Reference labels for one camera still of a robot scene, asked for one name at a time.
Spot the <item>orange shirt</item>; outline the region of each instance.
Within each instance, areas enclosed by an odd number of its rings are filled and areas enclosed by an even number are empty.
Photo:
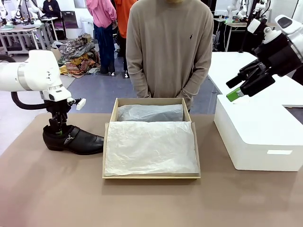
[[[120,35],[126,38],[129,10],[137,0],[115,0]]]

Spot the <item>floor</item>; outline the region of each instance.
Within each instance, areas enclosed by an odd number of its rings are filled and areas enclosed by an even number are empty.
[[[27,56],[14,57],[16,61],[24,61]],[[130,79],[123,78],[123,61],[116,59],[116,76],[101,74],[86,75],[80,79],[61,76],[62,82],[72,93],[73,97],[86,98],[86,105],[76,111],[73,107],[70,113],[111,113],[117,97],[136,97]],[[191,114],[206,114],[213,90],[213,84],[206,79],[199,94],[194,99]],[[20,100],[28,104],[38,104],[42,100],[39,92],[19,92]],[[0,91],[0,155],[12,141],[28,126],[28,124],[45,110],[27,111],[19,109],[12,102],[10,93]],[[303,109],[288,109],[301,123],[303,123]]]

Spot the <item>beige sweater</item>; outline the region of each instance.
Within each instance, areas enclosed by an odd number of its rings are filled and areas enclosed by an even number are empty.
[[[213,28],[213,15],[200,0],[137,1],[126,59],[138,97],[182,97],[190,109],[210,67]]]

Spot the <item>hood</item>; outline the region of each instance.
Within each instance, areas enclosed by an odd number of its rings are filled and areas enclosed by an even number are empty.
[[[90,9],[95,9],[95,8],[97,8],[98,3],[99,3],[99,0],[87,0],[87,1],[86,1],[86,5],[87,5],[87,7],[90,8]]]

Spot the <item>open box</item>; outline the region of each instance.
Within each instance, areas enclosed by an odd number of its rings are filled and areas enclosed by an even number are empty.
[[[183,121],[192,122],[190,119],[187,107],[186,107],[186,103],[183,98],[117,98],[110,121],[116,122],[118,120],[118,116],[117,116],[118,107],[121,107],[124,105],[178,105],[178,104],[183,105]],[[192,128],[192,131],[194,134],[196,160],[197,160],[197,164],[198,164],[199,173],[196,173],[196,174],[162,173],[162,174],[105,176],[104,173],[105,173],[105,161],[106,161],[106,152],[107,152],[107,132],[108,132],[108,124],[106,124],[105,136],[104,136],[104,147],[103,147],[102,178],[104,178],[104,179],[199,179],[199,178],[201,178],[197,136],[196,136],[196,129],[195,129],[194,123],[191,123],[191,128]]]

